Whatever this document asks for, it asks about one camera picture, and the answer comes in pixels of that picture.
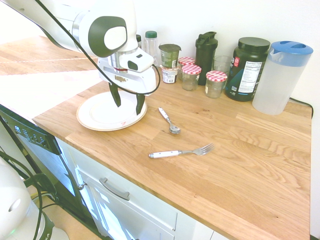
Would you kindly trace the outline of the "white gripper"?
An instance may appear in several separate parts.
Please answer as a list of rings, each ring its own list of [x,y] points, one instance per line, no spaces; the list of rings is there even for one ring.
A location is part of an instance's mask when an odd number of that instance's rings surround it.
[[[141,93],[149,93],[156,88],[156,73],[153,67],[147,70],[137,72],[134,70],[117,70],[109,64],[107,58],[98,58],[98,67],[104,74],[114,83],[108,83],[112,98],[117,107],[121,106],[121,97],[118,86],[136,92],[136,115],[142,111],[145,103],[145,95]]]

